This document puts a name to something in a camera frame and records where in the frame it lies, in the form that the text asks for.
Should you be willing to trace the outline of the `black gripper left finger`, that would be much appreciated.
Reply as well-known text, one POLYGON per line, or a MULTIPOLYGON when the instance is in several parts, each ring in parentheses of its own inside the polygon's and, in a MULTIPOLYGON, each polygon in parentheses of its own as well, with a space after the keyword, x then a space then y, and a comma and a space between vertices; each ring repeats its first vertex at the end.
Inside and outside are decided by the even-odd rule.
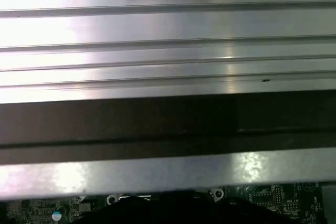
POLYGON ((123 198, 88 216, 89 223, 147 222, 171 218, 182 211, 182 197, 174 193, 151 195, 150 199, 139 196, 123 198))

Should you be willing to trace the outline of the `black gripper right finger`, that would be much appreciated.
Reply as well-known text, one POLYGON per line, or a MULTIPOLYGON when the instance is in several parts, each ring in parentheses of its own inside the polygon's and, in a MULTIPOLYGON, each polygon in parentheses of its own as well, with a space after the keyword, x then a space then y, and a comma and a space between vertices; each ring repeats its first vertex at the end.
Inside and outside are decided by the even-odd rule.
POLYGON ((237 197, 215 201, 206 193, 183 193, 184 223, 281 223, 281 215, 237 197))

